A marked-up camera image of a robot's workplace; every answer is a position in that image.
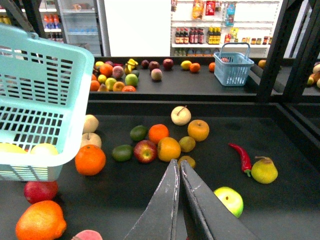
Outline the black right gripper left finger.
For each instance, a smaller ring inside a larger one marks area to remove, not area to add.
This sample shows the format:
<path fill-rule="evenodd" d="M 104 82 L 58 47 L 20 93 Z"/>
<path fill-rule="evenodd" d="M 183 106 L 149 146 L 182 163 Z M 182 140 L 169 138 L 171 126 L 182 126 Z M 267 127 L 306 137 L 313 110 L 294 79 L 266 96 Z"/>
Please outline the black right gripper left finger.
<path fill-rule="evenodd" d="M 180 171 L 176 159 L 168 164 L 146 209 L 126 240 L 174 240 L 177 235 L 177 219 L 180 197 Z"/>

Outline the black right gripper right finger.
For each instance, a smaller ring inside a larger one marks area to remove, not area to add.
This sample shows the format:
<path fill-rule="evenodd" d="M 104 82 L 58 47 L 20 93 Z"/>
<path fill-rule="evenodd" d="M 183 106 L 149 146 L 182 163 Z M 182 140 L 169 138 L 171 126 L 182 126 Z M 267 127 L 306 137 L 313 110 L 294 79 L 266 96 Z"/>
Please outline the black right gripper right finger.
<path fill-rule="evenodd" d="M 181 199 L 190 240 L 257 240 L 187 161 L 180 164 Z"/>

